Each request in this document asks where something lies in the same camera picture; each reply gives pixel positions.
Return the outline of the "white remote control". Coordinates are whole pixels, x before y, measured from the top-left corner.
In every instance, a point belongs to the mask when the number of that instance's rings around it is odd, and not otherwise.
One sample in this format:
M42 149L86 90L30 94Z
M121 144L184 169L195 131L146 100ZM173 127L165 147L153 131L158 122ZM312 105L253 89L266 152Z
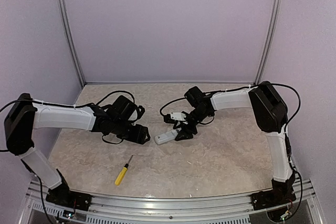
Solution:
M157 145L161 145L170 141L175 140L179 133L179 129L177 130L171 130L169 132L163 133L161 135L158 135L154 138L154 141Z

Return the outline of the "yellow handled screwdriver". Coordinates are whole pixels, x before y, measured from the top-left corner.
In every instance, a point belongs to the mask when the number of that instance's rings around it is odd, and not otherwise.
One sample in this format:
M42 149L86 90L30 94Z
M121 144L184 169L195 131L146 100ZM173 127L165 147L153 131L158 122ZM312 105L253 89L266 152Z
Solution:
M126 164L123 166L123 168L120 170L118 176L116 177L114 184L116 186L119 186L121 184L121 182L123 181L126 172L128 171L128 167L130 162L132 161L133 155L129 158L129 160L126 162Z

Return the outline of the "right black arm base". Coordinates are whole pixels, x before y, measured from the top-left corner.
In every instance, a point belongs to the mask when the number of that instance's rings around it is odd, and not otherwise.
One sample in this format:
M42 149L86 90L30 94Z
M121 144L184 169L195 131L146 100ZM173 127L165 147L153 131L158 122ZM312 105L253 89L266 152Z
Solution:
M295 175L292 174L285 182L271 180L272 189L262 190L251 194L251 203L254 210L271 208L295 201L296 196L293 190Z

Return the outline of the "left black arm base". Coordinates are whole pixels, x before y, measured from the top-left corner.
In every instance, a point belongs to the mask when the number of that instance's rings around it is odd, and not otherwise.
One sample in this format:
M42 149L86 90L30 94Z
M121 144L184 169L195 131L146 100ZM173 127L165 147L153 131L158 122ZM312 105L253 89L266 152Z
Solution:
M74 210L88 211L92 196L90 194L70 190L62 173L58 169L56 169L56 171L60 175L61 184L55 189L48 189L46 201Z

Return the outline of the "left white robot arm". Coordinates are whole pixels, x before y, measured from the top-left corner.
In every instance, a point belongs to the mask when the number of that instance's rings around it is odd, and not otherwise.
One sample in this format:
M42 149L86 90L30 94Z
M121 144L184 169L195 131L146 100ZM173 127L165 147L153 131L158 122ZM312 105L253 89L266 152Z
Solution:
M61 172L52 167L44 154L32 140L36 129L77 129L103 136L115 135L120 141L145 144L150 140L146 126L137 124L145 109L120 95L112 104L100 103L66 105L34 100L23 93L8 104L11 110L4 120L6 147L18 156L27 169L34 173L50 190L60 204L66 206L73 201L73 193Z

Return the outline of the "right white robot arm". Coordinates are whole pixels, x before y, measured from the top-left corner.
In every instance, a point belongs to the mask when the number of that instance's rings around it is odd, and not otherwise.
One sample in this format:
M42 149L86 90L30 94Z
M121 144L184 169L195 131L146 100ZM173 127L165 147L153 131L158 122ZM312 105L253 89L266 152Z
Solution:
M192 139L197 134L197 126L205 118L214 117L217 111L252 109L259 129L266 134L271 152L274 171L272 186L275 189L269 192L268 199L273 205L279 205L288 198L288 188L295 181L287 135L288 107L274 83L264 81L256 86L211 92L202 92L198 87L192 87L184 94L184 98L193 110L165 117L165 122L172 123L179 130L176 141Z

